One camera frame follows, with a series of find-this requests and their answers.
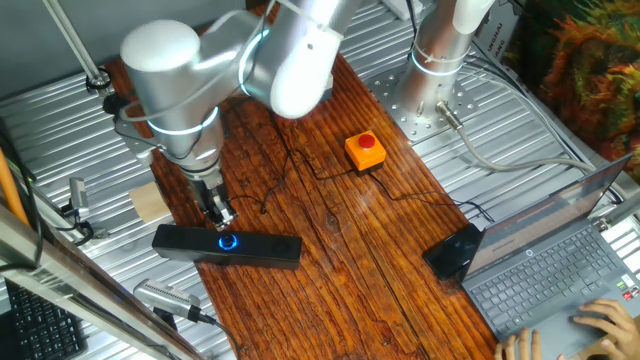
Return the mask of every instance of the black keyboard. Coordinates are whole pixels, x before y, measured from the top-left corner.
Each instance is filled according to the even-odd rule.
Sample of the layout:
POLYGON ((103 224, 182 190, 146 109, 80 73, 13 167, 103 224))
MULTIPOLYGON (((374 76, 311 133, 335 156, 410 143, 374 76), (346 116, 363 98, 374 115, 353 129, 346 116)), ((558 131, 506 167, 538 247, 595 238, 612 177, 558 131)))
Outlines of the black keyboard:
POLYGON ((38 295, 7 283, 20 351, 25 360, 70 359, 84 352, 79 319, 38 295))
POLYGON ((598 294, 602 278, 616 268, 588 228, 471 289, 471 296, 504 335, 546 318, 574 293, 598 294))

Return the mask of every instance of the blue light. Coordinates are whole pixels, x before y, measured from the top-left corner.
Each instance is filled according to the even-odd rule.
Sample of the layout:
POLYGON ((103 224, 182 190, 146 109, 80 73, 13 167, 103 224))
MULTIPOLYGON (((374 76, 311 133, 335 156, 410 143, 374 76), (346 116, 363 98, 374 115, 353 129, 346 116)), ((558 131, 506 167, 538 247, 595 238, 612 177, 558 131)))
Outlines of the blue light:
POLYGON ((194 126, 190 129, 186 129, 186 130, 165 130, 162 128, 159 128, 158 126, 154 125, 152 122, 147 121, 147 124, 149 124, 149 126, 157 131, 157 132, 161 132, 163 134, 167 134, 167 135, 189 135, 189 134, 193 134, 196 133, 204 128, 206 128, 207 126, 209 126, 213 120, 215 120, 216 116, 218 116, 218 107, 216 106, 215 109, 213 109, 213 112, 211 113, 211 115, 201 124, 198 126, 194 126))
POLYGON ((222 241, 222 238, 218 240, 218 245, 222 250, 231 250, 238 245, 238 238, 236 238, 236 236, 233 234, 231 236, 233 237, 233 242, 229 246, 224 246, 224 242, 222 241))
POLYGON ((445 72, 433 71, 433 70, 429 70, 426 67, 422 66, 422 64, 420 64, 418 62, 418 60, 416 60, 416 54, 411 53, 411 58, 413 59, 413 63, 416 64, 418 69, 420 69, 424 73, 427 73, 427 74, 433 75, 433 76, 449 76, 449 75, 453 75, 453 74, 457 73, 460 69, 462 69, 462 64, 460 64, 460 66, 457 69, 452 70, 452 71, 445 71, 445 72))
POLYGON ((240 57, 240 63, 238 64, 238 83, 240 84, 240 88, 242 89, 242 91, 244 91, 244 93, 247 94, 247 95, 249 95, 249 92, 244 87, 244 70, 247 67, 247 61, 249 60, 249 55, 251 55, 251 52, 253 51, 253 48, 255 48, 256 45, 258 45, 258 43, 265 36, 267 36, 267 34, 269 34, 269 29, 265 29, 262 32, 262 34, 256 35, 256 37, 254 37, 251 40, 251 42, 249 43, 247 48, 244 50, 244 53, 242 54, 242 57, 240 57))

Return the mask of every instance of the gray cable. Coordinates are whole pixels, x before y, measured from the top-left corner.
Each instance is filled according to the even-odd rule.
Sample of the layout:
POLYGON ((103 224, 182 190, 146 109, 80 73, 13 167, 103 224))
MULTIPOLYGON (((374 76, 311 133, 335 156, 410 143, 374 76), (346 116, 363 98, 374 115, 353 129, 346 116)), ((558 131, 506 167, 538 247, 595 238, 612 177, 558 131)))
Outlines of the gray cable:
MULTIPOLYGON (((512 85, 506 83, 503 81, 502 78, 497 77, 497 79, 491 79, 491 78, 486 78, 483 76, 479 76, 476 75, 474 73, 468 73, 468 72, 460 72, 460 74, 463 75, 469 75, 475 79, 478 80, 485 80, 491 83, 494 83, 496 85, 505 87, 507 89, 510 89, 512 91, 514 91, 513 93, 520 98, 521 100, 524 100, 525 103, 523 104, 525 107, 527 107, 526 105, 530 105, 530 108, 533 109, 538 116, 540 116, 540 119, 542 119, 542 121, 545 123, 545 125, 547 126, 547 128, 549 129, 549 131, 551 132, 551 136, 553 136, 553 138, 560 144, 560 146, 563 148, 563 150, 567 153, 567 154, 571 154, 571 151, 567 148, 567 145, 564 143, 564 141, 562 141, 562 139, 560 138, 560 135, 558 134, 558 132, 556 131, 556 129, 551 125, 549 118, 546 116, 546 114, 544 114, 542 111, 540 111, 540 109, 538 109, 538 107, 530 100, 528 99, 526 96, 524 96, 523 94, 521 94, 520 92, 518 92, 516 90, 516 88, 514 88, 512 85)), ((540 166, 540 165, 548 165, 548 164, 567 164, 567 165, 571 165, 571 166, 575 166, 579 169, 582 170, 586 170, 588 172, 594 172, 596 171, 596 168, 592 165, 589 165, 587 163, 581 162, 581 161, 577 161, 577 160, 571 160, 571 159, 564 159, 564 158, 552 158, 552 159, 545 159, 545 160, 538 160, 538 161, 532 161, 529 163, 524 163, 524 164, 517 164, 517 165, 499 165, 499 164, 495 164, 492 163, 490 161, 488 161, 487 159, 483 158, 482 155, 480 155, 476 149, 473 147, 473 145, 471 144, 471 141, 469 141, 469 138, 467 137, 467 134, 464 132, 464 129, 460 129, 458 131, 458 134, 460 135, 460 137, 462 138, 462 141, 465 143, 465 145, 467 146, 467 148, 469 148, 469 152, 471 152, 471 154, 478 159, 478 161, 480 161, 481 163, 483 163, 485 166, 487 166, 490 169, 496 170, 496 171, 502 171, 502 172, 509 172, 509 171, 518 171, 518 170, 523 170, 523 169, 528 169, 528 168, 532 168, 532 167, 536 167, 536 166, 540 166)), ((615 191, 615 193, 622 198, 623 200, 626 199, 626 196, 624 195, 625 192, 624 190, 616 183, 611 184, 611 189, 613 191, 615 191)))
POLYGON ((464 142, 464 144, 467 146, 467 148, 469 149, 469 152, 476 158, 478 159, 479 162, 481 162, 484 166, 496 170, 496 171, 500 171, 500 172, 511 172, 511 171, 519 171, 519 170, 524 170, 524 169, 529 169, 532 167, 537 167, 537 166, 541 166, 541 165, 549 165, 549 164, 566 164, 566 165, 571 165, 583 170, 587 170, 589 172, 593 172, 595 171, 595 168, 591 165, 588 165, 586 163, 577 161, 577 160, 573 160, 573 159, 565 159, 565 158, 552 158, 552 159, 544 159, 544 160, 536 160, 536 161, 530 161, 530 162, 526 162, 526 163, 522 163, 522 164, 516 164, 516 165, 499 165, 496 163, 492 163, 491 161, 485 159, 484 157, 482 157, 482 155, 480 155, 478 153, 478 151, 476 150, 476 148, 473 146, 473 144, 471 144, 471 141, 469 140, 469 138, 467 137, 467 133, 464 131, 464 128, 459 129, 458 130, 458 135, 460 135, 460 138, 462 138, 462 141, 464 142))

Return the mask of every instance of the finger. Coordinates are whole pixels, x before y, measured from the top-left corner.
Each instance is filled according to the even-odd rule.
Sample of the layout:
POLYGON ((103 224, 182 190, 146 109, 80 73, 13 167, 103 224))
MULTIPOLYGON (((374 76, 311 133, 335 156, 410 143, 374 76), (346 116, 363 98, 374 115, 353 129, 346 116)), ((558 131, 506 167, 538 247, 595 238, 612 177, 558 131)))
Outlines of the finger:
POLYGON ((504 353, 507 355, 507 360, 516 360, 516 336, 511 335, 507 340, 507 344, 504 347, 504 353))
POLYGON ((494 360, 502 360, 503 349, 504 347, 502 346, 502 343, 499 343, 498 345, 496 345, 496 352, 493 354, 494 360))
POLYGON ((578 324, 589 325, 598 328, 609 335, 615 336, 618 339, 621 335, 624 334, 624 331, 622 329, 603 319, 596 319, 585 316, 574 316, 573 321, 577 322, 578 324))
POLYGON ((618 309, 611 305, 602 305, 600 303, 594 302, 591 304, 580 306, 580 310, 606 315, 609 319, 611 319, 611 321, 618 324, 623 329, 628 330, 629 328, 629 321, 625 317, 623 317, 622 314, 620 314, 618 309))
POLYGON ((540 332, 533 330, 531 340, 531 360, 542 360, 542 345, 540 341, 540 332))
POLYGON ((604 339, 600 342, 600 345, 604 349, 604 351, 609 354, 609 360, 624 360, 625 355, 616 348, 616 346, 611 342, 611 340, 604 339))
POLYGON ((529 329, 523 328, 518 339, 520 349, 520 360, 529 360, 529 329))
POLYGON ((609 305, 616 309, 623 317, 627 319, 633 319, 631 315, 627 312, 627 310, 620 304, 618 300, 611 299, 595 299, 591 302, 592 304, 601 304, 601 305, 609 305))

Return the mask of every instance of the wooden tabletop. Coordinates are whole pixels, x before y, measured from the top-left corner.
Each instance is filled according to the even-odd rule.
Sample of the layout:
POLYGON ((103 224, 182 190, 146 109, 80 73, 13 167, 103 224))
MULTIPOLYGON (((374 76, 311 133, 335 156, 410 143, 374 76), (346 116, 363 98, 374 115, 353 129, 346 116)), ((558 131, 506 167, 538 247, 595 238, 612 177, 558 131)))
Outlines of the wooden tabletop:
MULTIPOLYGON (((107 69, 118 93, 131 93, 121 61, 107 69)), ((374 175, 391 197, 442 191, 341 56, 333 75, 332 98, 299 120, 270 119, 256 101, 221 107, 231 197, 264 198, 282 181, 287 149, 299 149, 313 169, 295 153, 266 214, 251 199, 233 202, 239 215, 230 230, 300 236, 303 251, 295 271, 197 264, 220 322, 249 359, 491 358, 495 338, 471 301, 455 282, 439 282, 421 257, 467 224, 457 207, 437 194, 393 201, 354 173, 316 179, 351 169, 345 139, 372 130, 388 153, 374 175)), ((146 125, 138 129, 150 135, 146 125)), ((160 154, 154 160, 176 223, 212 227, 178 168, 160 154)))

